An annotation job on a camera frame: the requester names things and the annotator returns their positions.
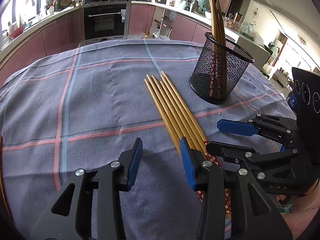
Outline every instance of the ceiling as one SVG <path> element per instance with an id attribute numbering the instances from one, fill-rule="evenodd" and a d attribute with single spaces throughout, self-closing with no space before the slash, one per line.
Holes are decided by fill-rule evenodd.
<path id="1" fill-rule="evenodd" d="M 298 33 L 302 33 L 320 58 L 320 14 L 311 0 L 253 1 L 275 12 L 277 20 L 281 21 L 283 30 L 288 32 L 288 34 L 286 33 L 288 36 L 293 36 L 292 39 L 296 40 Z"/>

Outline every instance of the pink cabinet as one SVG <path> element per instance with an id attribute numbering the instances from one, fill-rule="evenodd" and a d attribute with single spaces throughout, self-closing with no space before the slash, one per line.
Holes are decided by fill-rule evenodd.
<path id="1" fill-rule="evenodd" d="M 68 13 L 41 30 L 47 56 L 75 49 L 79 45 L 79 36 L 76 36 L 74 17 L 75 14 L 73 12 Z"/>
<path id="2" fill-rule="evenodd" d="M 204 36 L 204 34 L 206 32 L 211 32 L 211 30 L 209 28 L 205 28 L 205 27 L 197 24 L 195 34 L 193 35 L 192 41 L 196 42 L 196 43 L 204 44 L 205 41 L 207 40 L 206 36 Z"/>
<path id="3" fill-rule="evenodd" d="M 0 70 L 0 87 L 13 73 L 45 56 L 42 35 L 41 32 L 39 32 L 18 49 Z"/>
<path id="4" fill-rule="evenodd" d="M 196 27 L 196 22 L 177 15 L 170 34 L 170 40 L 192 41 Z"/>
<path id="5" fill-rule="evenodd" d="M 132 4 L 129 21 L 129 35 L 142 35 L 151 29 L 155 6 Z"/>

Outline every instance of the black mesh cup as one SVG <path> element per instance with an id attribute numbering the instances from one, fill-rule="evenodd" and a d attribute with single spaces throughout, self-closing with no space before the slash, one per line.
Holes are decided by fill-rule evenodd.
<path id="1" fill-rule="evenodd" d="M 203 100 L 223 104 L 254 59 L 229 39 L 224 46 L 212 38 L 212 33 L 205 36 L 207 40 L 189 84 Z"/>

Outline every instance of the kettle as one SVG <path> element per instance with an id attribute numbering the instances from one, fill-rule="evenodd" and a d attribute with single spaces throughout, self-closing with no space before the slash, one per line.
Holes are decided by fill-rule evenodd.
<path id="1" fill-rule="evenodd" d="M 197 13 L 197 12 L 199 12 L 199 9 L 200 9 L 200 7 L 199 7 L 198 1 L 194 0 L 190 5 L 190 12 L 196 12 Z"/>

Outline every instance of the oven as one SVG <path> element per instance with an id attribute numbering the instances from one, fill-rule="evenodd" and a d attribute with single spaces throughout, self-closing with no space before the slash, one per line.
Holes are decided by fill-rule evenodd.
<path id="1" fill-rule="evenodd" d="M 131 2 L 102 2 L 85 5 L 82 44 L 127 39 Z"/>

